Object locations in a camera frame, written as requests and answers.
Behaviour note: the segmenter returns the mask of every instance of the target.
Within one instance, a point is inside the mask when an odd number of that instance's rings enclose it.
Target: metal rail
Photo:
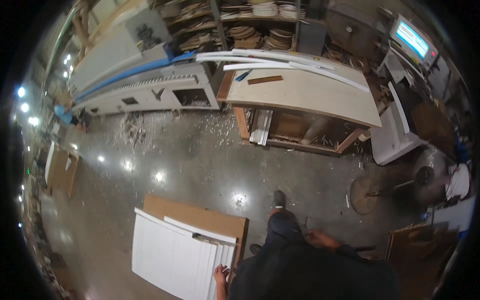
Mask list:
[[[47,85],[48,76],[50,75],[50,72],[52,71],[53,61],[57,57],[57,52],[58,52],[59,47],[60,47],[60,41],[62,40],[63,36],[67,32],[70,25],[72,24],[72,19],[75,16],[76,13],[77,13],[77,7],[73,6],[70,9],[70,11],[67,15],[67,20],[65,20],[65,23],[63,24],[63,27],[62,27],[62,29],[59,33],[59,37],[57,38],[57,41],[55,42],[55,46],[53,47],[52,54],[50,55],[50,59],[48,60],[47,67],[45,69],[45,79],[42,83],[42,93],[45,92],[45,87]]]

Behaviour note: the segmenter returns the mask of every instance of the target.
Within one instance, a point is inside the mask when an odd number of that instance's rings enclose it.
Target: black shoe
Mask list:
[[[280,208],[280,206],[285,208],[287,201],[285,200],[285,194],[281,190],[276,190],[273,193],[273,204],[276,208]]]
[[[260,252],[260,250],[262,249],[262,247],[259,244],[250,244],[249,249],[253,255],[257,255],[258,252]]]

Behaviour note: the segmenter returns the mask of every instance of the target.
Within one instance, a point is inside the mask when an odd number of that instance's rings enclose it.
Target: black shirt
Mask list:
[[[398,299],[398,277],[385,261],[348,245],[335,252],[276,241],[239,263],[228,300]]]

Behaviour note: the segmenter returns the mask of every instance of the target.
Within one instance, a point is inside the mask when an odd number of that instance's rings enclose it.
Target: blue tool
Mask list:
[[[239,77],[235,78],[236,81],[242,81],[243,79],[245,79],[245,77],[248,76],[248,74],[250,74],[251,70],[248,70],[247,72],[243,73],[242,75],[240,75]]]

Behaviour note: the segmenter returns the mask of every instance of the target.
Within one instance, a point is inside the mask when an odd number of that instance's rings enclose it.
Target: blue shirt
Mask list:
[[[56,105],[54,109],[60,120],[64,121],[67,124],[70,124],[73,119],[73,112],[71,110],[65,112],[65,107],[63,105]]]

